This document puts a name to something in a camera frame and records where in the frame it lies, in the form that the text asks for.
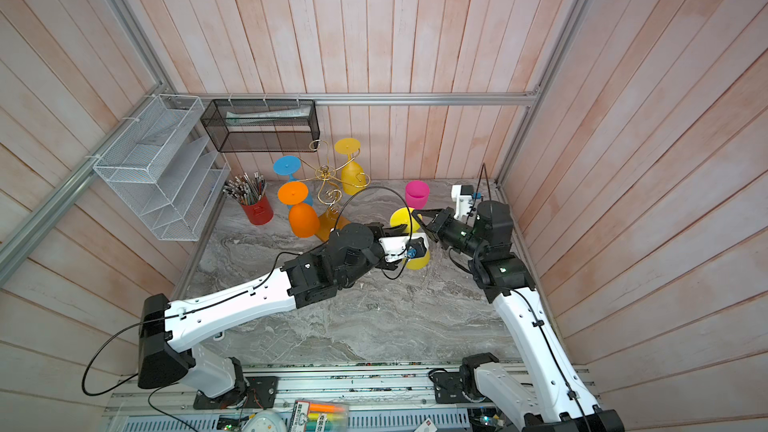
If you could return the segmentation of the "light yellow wine glass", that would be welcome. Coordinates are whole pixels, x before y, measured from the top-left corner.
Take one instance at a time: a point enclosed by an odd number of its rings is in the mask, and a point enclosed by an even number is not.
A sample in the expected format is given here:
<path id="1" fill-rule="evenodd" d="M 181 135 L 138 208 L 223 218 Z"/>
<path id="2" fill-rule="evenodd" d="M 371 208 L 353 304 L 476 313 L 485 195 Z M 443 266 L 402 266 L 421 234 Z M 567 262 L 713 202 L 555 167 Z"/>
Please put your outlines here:
<path id="1" fill-rule="evenodd" d="M 403 207 L 392 213 L 390 216 L 390 226 L 395 227 L 399 225 L 405 225 L 405 234 L 409 232 L 421 232 L 421 226 L 418 222 L 411 217 L 412 210 L 408 207 Z M 431 253 L 429 250 L 425 252 L 425 255 L 421 258 L 411 259 L 406 268 L 409 270 L 420 270 L 426 267 L 430 261 Z"/>

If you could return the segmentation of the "pink wine glass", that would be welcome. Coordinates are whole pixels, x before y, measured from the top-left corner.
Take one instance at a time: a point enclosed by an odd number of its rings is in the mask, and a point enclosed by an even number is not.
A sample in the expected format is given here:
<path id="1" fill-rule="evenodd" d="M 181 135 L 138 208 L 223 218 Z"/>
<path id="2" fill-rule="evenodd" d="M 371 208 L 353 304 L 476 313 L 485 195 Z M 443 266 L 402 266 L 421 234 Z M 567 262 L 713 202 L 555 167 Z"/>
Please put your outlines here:
<path id="1" fill-rule="evenodd" d="M 405 186 L 405 199 L 408 207 L 412 209 L 423 209 L 429 200 L 430 186 L 420 180 L 413 180 Z"/>

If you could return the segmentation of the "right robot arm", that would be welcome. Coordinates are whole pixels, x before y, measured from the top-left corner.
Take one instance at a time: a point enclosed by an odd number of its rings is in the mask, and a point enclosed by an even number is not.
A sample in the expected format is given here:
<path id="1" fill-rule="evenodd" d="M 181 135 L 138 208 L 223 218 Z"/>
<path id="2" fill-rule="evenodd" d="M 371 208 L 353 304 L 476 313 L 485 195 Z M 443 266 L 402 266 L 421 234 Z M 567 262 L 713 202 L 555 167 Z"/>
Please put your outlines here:
<path id="1" fill-rule="evenodd" d="M 504 321 L 531 381 L 525 387 L 495 357 L 476 354 L 462 362 L 465 395 L 490 400 L 519 431 L 623 430 L 618 413 L 602 408 L 577 375 L 531 273 L 513 253 L 509 206 L 484 201 L 472 224 L 450 208 L 415 210 L 412 216 L 432 241 L 467 256 L 466 270 Z"/>

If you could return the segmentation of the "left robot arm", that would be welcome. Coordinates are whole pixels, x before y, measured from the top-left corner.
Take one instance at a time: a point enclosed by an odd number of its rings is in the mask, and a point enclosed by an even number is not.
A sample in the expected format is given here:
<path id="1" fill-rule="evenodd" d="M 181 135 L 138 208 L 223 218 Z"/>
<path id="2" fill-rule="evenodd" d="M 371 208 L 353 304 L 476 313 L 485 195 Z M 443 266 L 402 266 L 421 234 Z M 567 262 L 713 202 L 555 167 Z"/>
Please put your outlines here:
<path id="1" fill-rule="evenodd" d="M 139 331 L 138 386 L 153 390 L 183 384 L 221 408 L 236 405 L 248 388 L 241 362 L 206 349 L 204 340 L 257 318 L 333 298 L 372 269 L 395 270 L 427 251 L 423 232 L 350 223 L 264 277 L 187 300 L 152 296 L 144 303 Z"/>

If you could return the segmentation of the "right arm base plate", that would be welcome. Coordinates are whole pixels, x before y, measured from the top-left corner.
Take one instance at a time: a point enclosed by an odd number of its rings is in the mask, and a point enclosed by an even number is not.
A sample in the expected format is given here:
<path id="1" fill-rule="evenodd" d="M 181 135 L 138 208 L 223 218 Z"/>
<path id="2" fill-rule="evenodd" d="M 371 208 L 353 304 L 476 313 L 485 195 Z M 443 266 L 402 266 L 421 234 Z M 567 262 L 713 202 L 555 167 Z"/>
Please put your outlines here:
<path id="1" fill-rule="evenodd" d="M 480 384 L 496 384 L 502 391 L 515 391 L 521 384 L 501 368 L 493 369 L 489 365 L 477 368 L 461 367 L 458 372 L 444 368 L 435 368 L 427 373 L 433 385 L 435 401 L 438 404 L 491 403 L 492 400 L 481 393 Z"/>

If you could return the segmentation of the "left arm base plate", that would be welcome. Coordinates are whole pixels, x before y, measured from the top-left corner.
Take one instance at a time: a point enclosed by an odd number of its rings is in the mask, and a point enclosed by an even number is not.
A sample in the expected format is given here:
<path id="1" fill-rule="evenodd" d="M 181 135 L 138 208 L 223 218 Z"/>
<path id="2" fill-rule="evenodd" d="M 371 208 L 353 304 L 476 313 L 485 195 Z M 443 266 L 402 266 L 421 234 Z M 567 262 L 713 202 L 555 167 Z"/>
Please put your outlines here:
<path id="1" fill-rule="evenodd" d="M 246 376 L 243 383 L 220 397 L 211 399 L 198 392 L 194 410 L 269 409 L 274 406 L 278 390 L 277 376 Z"/>

